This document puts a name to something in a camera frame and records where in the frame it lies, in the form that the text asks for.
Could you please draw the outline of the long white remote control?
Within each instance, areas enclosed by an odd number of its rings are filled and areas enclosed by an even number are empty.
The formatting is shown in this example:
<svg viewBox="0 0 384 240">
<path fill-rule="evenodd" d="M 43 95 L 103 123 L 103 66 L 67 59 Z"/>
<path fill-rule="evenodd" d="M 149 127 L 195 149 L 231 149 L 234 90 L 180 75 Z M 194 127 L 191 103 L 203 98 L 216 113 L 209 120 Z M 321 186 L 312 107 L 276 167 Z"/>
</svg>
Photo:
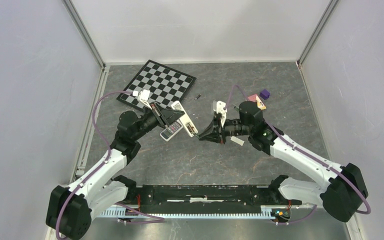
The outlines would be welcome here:
<svg viewBox="0 0 384 240">
<path fill-rule="evenodd" d="M 177 100 L 177 101 L 174 101 L 170 105 L 170 107 L 173 110 L 182 111 L 184 113 L 178 120 L 180 121 L 181 125 L 183 126 L 183 128 L 186 130 L 187 134 L 190 137 L 196 136 L 199 131 L 197 130 L 195 124 L 193 123 L 193 121 L 191 120 L 189 115 L 187 114 L 187 112 L 184 109 L 184 107 L 182 106 L 182 104 Z"/>
</svg>

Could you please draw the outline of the white battery cover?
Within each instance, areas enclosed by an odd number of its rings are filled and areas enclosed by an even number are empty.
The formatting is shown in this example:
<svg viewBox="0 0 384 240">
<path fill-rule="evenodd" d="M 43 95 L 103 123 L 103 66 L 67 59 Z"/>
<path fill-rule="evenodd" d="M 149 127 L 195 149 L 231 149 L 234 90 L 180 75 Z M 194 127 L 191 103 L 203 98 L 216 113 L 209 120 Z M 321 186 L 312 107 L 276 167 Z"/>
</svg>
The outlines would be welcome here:
<svg viewBox="0 0 384 240">
<path fill-rule="evenodd" d="M 242 139 L 240 139 L 240 138 L 238 138 L 238 137 L 236 137 L 236 136 L 231 136 L 231 137 L 230 137 L 230 140 L 231 140 L 232 142 L 234 142 L 234 143 L 240 145 L 240 146 L 243 146 L 244 143 L 245 143 L 244 140 L 242 140 Z"/>
</svg>

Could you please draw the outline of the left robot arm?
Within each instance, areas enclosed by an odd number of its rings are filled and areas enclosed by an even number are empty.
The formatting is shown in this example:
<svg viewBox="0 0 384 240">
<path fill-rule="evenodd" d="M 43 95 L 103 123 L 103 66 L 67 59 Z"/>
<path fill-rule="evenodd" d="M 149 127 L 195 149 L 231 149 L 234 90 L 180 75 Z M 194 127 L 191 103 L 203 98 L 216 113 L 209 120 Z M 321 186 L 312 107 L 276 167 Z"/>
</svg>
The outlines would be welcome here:
<svg viewBox="0 0 384 240">
<path fill-rule="evenodd" d="M 71 240 L 79 240 L 102 212 L 115 203 L 131 204 L 136 200 L 134 187 L 111 178 L 137 155 L 141 137 L 185 115 L 183 110 L 163 108 L 157 102 L 150 106 L 141 116 L 131 110 L 123 112 L 114 140 L 102 158 L 76 181 L 52 190 L 45 218 L 48 227 Z"/>
</svg>

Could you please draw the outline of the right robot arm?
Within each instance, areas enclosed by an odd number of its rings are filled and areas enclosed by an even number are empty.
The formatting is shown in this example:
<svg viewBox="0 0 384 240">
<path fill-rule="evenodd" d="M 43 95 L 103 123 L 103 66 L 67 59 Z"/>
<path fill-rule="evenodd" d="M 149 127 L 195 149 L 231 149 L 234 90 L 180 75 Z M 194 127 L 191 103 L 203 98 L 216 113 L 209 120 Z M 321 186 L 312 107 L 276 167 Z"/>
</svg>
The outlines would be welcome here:
<svg viewBox="0 0 384 240">
<path fill-rule="evenodd" d="M 228 119 L 226 108 L 225 102 L 214 103 L 212 122 L 198 135 L 200 141 L 225 144 L 228 137 L 247 136 L 257 151 L 290 164 L 312 180 L 280 175 L 268 191 L 273 203 L 299 200 L 322 206 L 333 218 L 344 223 L 354 214 L 369 215 L 372 212 L 367 201 L 368 189 L 358 166 L 353 163 L 341 165 L 301 146 L 268 123 L 256 102 L 242 102 L 237 119 Z"/>
</svg>

